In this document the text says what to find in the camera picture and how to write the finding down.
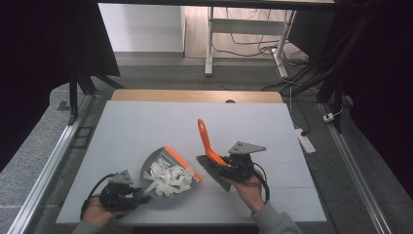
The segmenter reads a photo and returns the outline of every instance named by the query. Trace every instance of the wooden table edge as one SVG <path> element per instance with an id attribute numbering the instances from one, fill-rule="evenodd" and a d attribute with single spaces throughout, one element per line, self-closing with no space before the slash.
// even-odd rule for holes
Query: wooden table edge
<path id="1" fill-rule="evenodd" d="M 282 103 L 277 92 L 256 91 L 192 91 L 192 90 L 116 90 L 111 100 L 172 101 L 172 102 L 226 102 Z"/>

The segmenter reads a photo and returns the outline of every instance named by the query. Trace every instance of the electrical outlet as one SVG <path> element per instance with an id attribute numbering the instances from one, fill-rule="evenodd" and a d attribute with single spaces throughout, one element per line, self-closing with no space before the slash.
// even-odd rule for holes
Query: electrical outlet
<path id="1" fill-rule="evenodd" d="M 298 140 L 300 141 L 301 147 L 303 147 L 304 151 L 307 154 L 312 154 L 316 152 L 316 149 L 313 147 L 311 144 L 310 140 L 307 138 L 307 136 L 301 136 L 301 133 L 303 132 L 302 129 L 296 129 L 295 133 L 297 134 Z"/>
<path id="2" fill-rule="evenodd" d="M 329 113 L 329 114 L 323 115 L 322 119 L 324 120 L 325 123 L 327 123 L 334 119 L 334 115 Z"/>

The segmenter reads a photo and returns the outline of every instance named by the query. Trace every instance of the cable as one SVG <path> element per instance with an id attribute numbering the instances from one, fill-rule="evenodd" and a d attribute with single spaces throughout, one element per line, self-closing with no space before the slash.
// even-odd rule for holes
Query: cable
<path id="1" fill-rule="evenodd" d="M 288 12 L 288 10 L 285 10 L 284 12 L 284 22 L 286 23 L 286 13 Z"/>
<path id="2" fill-rule="evenodd" d="M 313 68 L 312 68 L 311 66 L 309 66 L 309 65 L 306 66 L 306 67 L 304 67 L 304 68 L 307 68 L 307 69 L 304 70 L 304 73 L 301 73 L 299 76 L 297 76 L 295 79 L 293 79 L 293 82 L 292 82 L 292 83 L 294 83 L 294 84 L 291 84 L 291 82 L 290 82 L 288 85 L 286 85 L 284 88 L 282 88 L 282 89 L 280 90 L 280 94 L 281 94 L 282 96 L 285 96 L 285 94 L 284 94 L 283 92 L 286 91 L 286 89 L 289 88 L 290 86 L 292 86 L 292 85 L 303 85 L 303 83 L 298 83 L 298 81 L 301 80 L 302 78 L 304 78 L 304 76 L 305 76 L 309 71 L 313 70 Z M 307 78 L 307 80 L 306 80 L 305 82 L 309 82 L 309 81 L 315 79 L 316 76 L 317 76 L 317 72 L 315 72 L 312 76 L 310 76 L 309 78 Z"/>
<path id="3" fill-rule="evenodd" d="M 220 84 L 218 84 L 218 83 L 216 83 L 215 85 L 216 85 L 217 87 L 223 88 L 223 89 L 226 90 L 226 91 L 232 91 L 232 90 L 228 89 L 227 87 L 225 87 L 225 86 L 223 86 L 223 85 L 220 85 Z"/>
<path id="4" fill-rule="evenodd" d="M 231 19 L 233 19 L 233 16 L 232 16 L 231 13 L 229 12 L 228 8 L 226 8 L 225 11 L 226 11 L 226 14 L 227 14 L 227 19 L 229 19 L 230 16 L 231 16 Z M 255 17 L 258 9 L 254 9 L 254 11 L 255 11 L 254 15 L 251 16 L 251 17 L 249 17 L 249 18 L 246 19 L 246 20 L 249 20 L 249 19 Z M 270 10 L 270 12 L 268 13 L 267 20 L 270 18 L 270 15 L 271 15 L 271 10 Z M 234 34 L 233 34 L 233 33 L 231 33 L 231 38 L 232 38 L 233 42 L 234 42 L 235 44 L 238 44 L 238 45 L 255 45 L 255 44 L 258 44 L 258 49 L 259 49 L 259 45 L 262 44 L 262 43 L 275 43 L 275 42 L 280 42 L 280 40 L 262 41 L 263 37 L 261 37 L 261 41 L 259 41 L 259 42 L 237 42 L 237 41 L 235 41 L 235 39 L 234 39 Z"/>
<path id="5" fill-rule="evenodd" d="M 254 15 L 250 16 L 250 17 L 249 17 L 248 19 L 246 19 L 246 20 L 249 20 L 249 19 L 255 17 L 255 15 L 257 15 L 258 9 L 254 9 L 254 10 L 252 10 L 252 12 L 254 13 Z"/>
<path id="6" fill-rule="evenodd" d="M 309 62 L 306 59 L 292 59 L 291 56 L 297 53 L 300 53 L 302 51 L 297 51 L 289 55 L 289 58 L 286 58 L 285 52 L 282 51 L 283 59 L 285 63 L 287 63 L 290 66 L 298 66 L 298 65 L 307 65 Z"/>
<path id="7" fill-rule="evenodd" d="M 261 53 L 252 54 L 252 55 L 241 55 L 241 54 L 237 54 L 237 53 L 230 52 L 230 51 L 220 51 L 220 50 L 216 49 L 216 48 L 213 46 L 213 44 L 212 44 L 212 48 L 213 48 L 215 51 L 217 51 L 217 52 L 232 54 L 232 55 L 240 56 L 240 57 L 255 57 L 255 56 L 260 56 L 260 55 L 261 55 Z"/>
<path id="8" fill-rule="evenodd" d="M 264 174 L 264 177 L 263 177 L 256 170 L 253 171 L 253 174 L 258 178 L 258 180 L 261 182 L 262 186 L 264 187 L 265 203 L 267 203 L 270 200 L 270 187 L 268 186 L 268 183 L 267 183 L 267 175 L 265 174 L 265 171 L 261 166 L 259 166 L 256 163 L 253 163 L 253 164 L 258 166 L 261 169 L 262 173 Z"/>
<path id="9" fill-rule="evenodd" d="M 306 67 L 301 68 L 301 70 L 299 70 L 294 76 L 292 76 L 291 79 L 293 79 L 293 78 L 295 78 L 296 76 L 298 76 L 301 72 L 303 72 L 303 70 L 304 70 L 305 68 L 306 68 Z M 263 88 L 261 89 L 261 91 L 264 91 L 264 90 L 266 90 L 266 89 L 268 89 L 268 88 L 272 88 L 272 87 L 276 87 L 276 86 L 279 86 L 279 85 L 283 85 L 283 84 L 285 84 L 285 83 L 286 83 L 285 81 L 282 81 L 282 82 L 280 82 L 280 83 L 278 83 L 278 84 L 268 85 L 268 86 L 263 87 Z"/>
<path id="10" fill-rule="evenodd" d="M 86 208 L 87 208 L 88 205 L 89 205 L 89 202 L 90 202 L 91 198 L 92 198 L 93 195 L 94 195 L 94 191 L 95 191 L 95 190 L 100 186 L 100 184 L 103 183 L 107 178 L 113 177 L 114 175 L 116 175 L 116 174 L 106 175 L 105 177 L 101 178 L 100 181 L 94 186 L 94 188 L 92 189 L 92 191 L 91 191 L 91 193 L 89 194 L 88 198 L 85 200 L 85 202 L 84 202 L 83 205 L 82 205 L 82 209 L 81 209 L 81 212 L 80 212 L 80 219 L 81 219 L 81 220 L 82 220 L 82 218 L 83 218 L 83 213 L 85 212 Z"/>
<path id="11" fill-rule="evenodd" d="M 291 121 L 292 121 L 292 124 L 294 125 L 294 128 L 295 129 L 297 129 L 297 125 L 295 125 L 295 122 L 294 122 L 294 118 L 292 117 L 292 97 L 291 97 L 291 93 L 292 93 L 292 91 L 291 91 L 291 87 L 289 88 L 289 115 L 290 115 L 290 118 L 291 118 Z"/>
<path id="12" fill-rule="evenodd" d="M 270 9 L 270 11 L 268 12 L 267 21 L 270 19 L 270 15 L 271 15 L 271 9 Z M 261 40 L 259 41 L 259 44 L 258 44 L 258 51 L 260 51 L 260 52 L 262 52 L 261 49 L 259 48 L 259 46 L 260 46 L 261 43 L 262 43 L 262 39 L 264 39 L 264 35 L 261 36 Z"/>
<path id="13" fill-rule="evenodd" d="M 341 109 L 340 109 L 340 111 L 339 111 L 339 112 L 337 112 L 337 113 L 335 113 L 335 114 L 333 114 L 333 116 L 339 115 L 342 111 L 343 111 L 343 105 L 341 105 Z"/>
<path id="14" fill-rule="evenodd" d="M 282 79 L 282 77 L 281 77 L 281 75 L 280 75 L 280 72 L 277 70 L 277 73 L 278 73 L 278 75 L 279 75 L 279 78 L 280 78 L 281 80 L 283 80 L 285 83 L 288 83 L 288 85 L 286 85 L 284 88 L 282 88 L 282 89 L 280 90 L 280 93 L 282 94 L 282 96 L 283 96 L 283 92 L 284 92 L 287 88 L 289 88 L 291 85 L 302 85 L 301 83 L 298 83 L 298 81 L 301 80 L 301 79 L 304 77 L 304 75 L 307 74 L 311 69 L 312 69 L 312 68 L 311 68 L 309 65 L 303 67 L 296 75 L 294 75 L 293 77 L 291 77 L 291 79 L 290 79 L 291 81 L 287 81 L 287 80 Z"/>
<path id="15" fill-rule="evenodd" d="M 297 102 L 298 108 L 300 109 L 300 111 L 301 111 L 301 113 L 302 113 L 302 115 L 303 115 L 303 117 L 304 117 L 304 121 L 306 122 L 306 125 L 307 125 L 307 127 L 308 127 L 308 130 L 307 130 L 307 131 L 304 131 L 304 130 L 303 130 L 303 132 L 301 133 L 301 136 L 305 136 L 306 134 L 308 134 L 308 133 L 312 130 L 311 124 L 310 124 L 310 121 L 309 121 L 308 118 L 307 118 L 306 113 L 305 113 L 304 110 L 303 110 L 303 107 L 302 107 L 301 104 L 300 104 L 300 101 L 298 101 L 297 97 L 294 97 L 294 99 L 295 99 L 295 102 Z"/>

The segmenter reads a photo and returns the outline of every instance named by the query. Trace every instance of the crumpled white paper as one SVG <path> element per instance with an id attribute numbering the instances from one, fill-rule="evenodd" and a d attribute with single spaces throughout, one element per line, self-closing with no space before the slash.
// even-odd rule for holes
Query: crumpled white paper
<path id="1" fill-rule="evenodd" d="M 158 161 L 151 165 L 151 174 L 143 173 L 143 177 L 153 180 L 152 184 L 145 190 L 148 193 L 155 189 L 159 196 L 170 197 L 173 194 L 182 193 L 192 187 L 192 177 L 194 171 L 191 168 L 182 169 L 178 165 L 170 166 L 164 159 L 159 158 Z"/>

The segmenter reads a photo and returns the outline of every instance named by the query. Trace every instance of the metal bracket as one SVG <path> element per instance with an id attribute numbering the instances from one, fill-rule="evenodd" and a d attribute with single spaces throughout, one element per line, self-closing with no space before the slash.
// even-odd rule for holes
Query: metal bracket
<path id="1" fill-rule="evenodd" d="M 124 170 L 116 175 L 113 175 L 109 178 L 108 182 L 110 183 L 120 183 L 120 184 L 133 184 L 131 175 L 128 173 L 128 170 Z"/>
<path id="2" fill-rule="evenodd" d="M 250 143 L 245 143 L 238 141 L 234 146 L 228 150 L 228 153 L 230 154 L 249 154 L 249 153 L 254 153 L 254 152 L 259 152 L 259 151 L 264 151 L 267 148 L 264 146 L 259 146 L 255 144 L 250 144 Z"/>

